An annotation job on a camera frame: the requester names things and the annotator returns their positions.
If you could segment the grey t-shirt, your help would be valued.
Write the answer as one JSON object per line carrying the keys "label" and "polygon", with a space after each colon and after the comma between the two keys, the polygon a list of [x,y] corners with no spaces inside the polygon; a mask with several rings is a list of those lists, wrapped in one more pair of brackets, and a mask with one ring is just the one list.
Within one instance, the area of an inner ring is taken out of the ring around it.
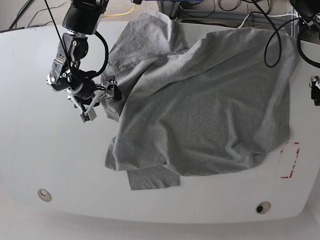
{"label": "grey t-shirt", "polygon": [[102,101],[118,131],[105,166],[132,190],[176,187],[180,177],[237,173],[290,138],[294,38],[266,29],[210,32],[191,47],[181,27],[148,11],[129,21],[109,53],[119,101]]}

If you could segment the red tape rectangle marking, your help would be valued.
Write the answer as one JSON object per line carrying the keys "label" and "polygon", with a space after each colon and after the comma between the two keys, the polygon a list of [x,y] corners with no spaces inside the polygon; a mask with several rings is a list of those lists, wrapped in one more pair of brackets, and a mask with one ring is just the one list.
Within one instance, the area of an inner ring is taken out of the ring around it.
{"label": "red tape rectangle marking", "polygon": [[301,144],[297,141],[287,141],[280,150],[277,177],[291,179],[299,158]]}

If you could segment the left table grommet hole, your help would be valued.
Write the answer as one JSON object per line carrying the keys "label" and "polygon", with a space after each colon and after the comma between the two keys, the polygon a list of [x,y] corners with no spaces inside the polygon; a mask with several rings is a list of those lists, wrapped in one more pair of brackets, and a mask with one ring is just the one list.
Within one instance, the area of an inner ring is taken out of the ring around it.
{"label": "left table grommet hole", "polygon": [[39,189],[37,194],[38,197],[44,202],[50,202],[52,200],[52,195],[45,189]]}

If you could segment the table grommet hole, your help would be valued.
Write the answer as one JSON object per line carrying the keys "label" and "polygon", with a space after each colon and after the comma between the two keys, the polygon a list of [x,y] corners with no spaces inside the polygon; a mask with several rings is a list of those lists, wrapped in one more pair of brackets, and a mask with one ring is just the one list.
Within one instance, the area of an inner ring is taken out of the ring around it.
{"label": "table grommet hole", "polygon": [[39,189],[37,194],[38,197],[44,202],[50,202],[52,200],[52,195],[45,189]]}
{"label": "table grommet hole", "polygon": [[271,208],[271,203],[268,201],[263,201],[256,206],[255,211],[257,214],[266,214]]}

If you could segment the right table grommet hole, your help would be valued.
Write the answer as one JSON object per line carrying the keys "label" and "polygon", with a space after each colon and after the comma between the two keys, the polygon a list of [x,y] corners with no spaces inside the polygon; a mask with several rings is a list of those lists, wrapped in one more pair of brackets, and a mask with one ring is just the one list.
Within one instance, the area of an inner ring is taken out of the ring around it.
{"label": "right table grommet hole", "polygon": [[255,211],[257,214],[266,214],[271,208],[271,203],[268,201],[263,201],[256,206]]}

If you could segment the aluminium frame base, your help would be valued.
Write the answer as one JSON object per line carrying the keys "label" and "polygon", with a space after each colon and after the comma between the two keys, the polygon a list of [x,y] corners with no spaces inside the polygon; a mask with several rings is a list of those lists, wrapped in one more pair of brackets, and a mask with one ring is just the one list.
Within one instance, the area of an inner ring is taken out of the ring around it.
{"label": "aluminium frame base", "polygon": [[[233,11],[225,11],[215,9],[211,11],[184,9],[181,7],[181,0],[158,0],[157,5],[159,11],[167,15],[171,19],[179,21],[216,21],[216,24],[222,26],[223,22],[239,23],[239,27],[243,27],[246,23],[258,24],[266,26],[270,22],[260,12],[239,13]],[[289,12],[281,15],[270,15],[269,18],[278,28],[284,28],[291,37],[296,38],[299,31],[299,23],[294,20],[298,15],[292,6],[288,7]]]}

